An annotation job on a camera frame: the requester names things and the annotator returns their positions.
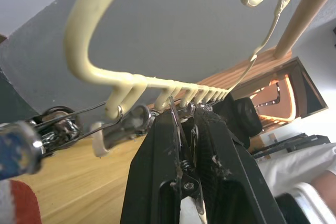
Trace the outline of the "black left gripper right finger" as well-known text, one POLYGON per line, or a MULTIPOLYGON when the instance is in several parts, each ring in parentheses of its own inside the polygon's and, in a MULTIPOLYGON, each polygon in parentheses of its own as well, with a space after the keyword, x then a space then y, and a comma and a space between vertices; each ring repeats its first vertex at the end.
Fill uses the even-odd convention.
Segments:
POLYGON ((194 120, 208 223, 285 223, 256 161, 224 119, 197 109, 194 120))

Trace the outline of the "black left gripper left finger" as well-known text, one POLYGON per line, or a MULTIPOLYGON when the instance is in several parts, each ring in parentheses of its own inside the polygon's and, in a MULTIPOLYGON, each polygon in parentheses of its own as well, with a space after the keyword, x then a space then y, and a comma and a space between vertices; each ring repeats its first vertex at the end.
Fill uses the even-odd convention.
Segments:
POLYGON ((181 179, 177 130, 170 111, 154 120, 132 159, 121 223, 178 223, 181 179))

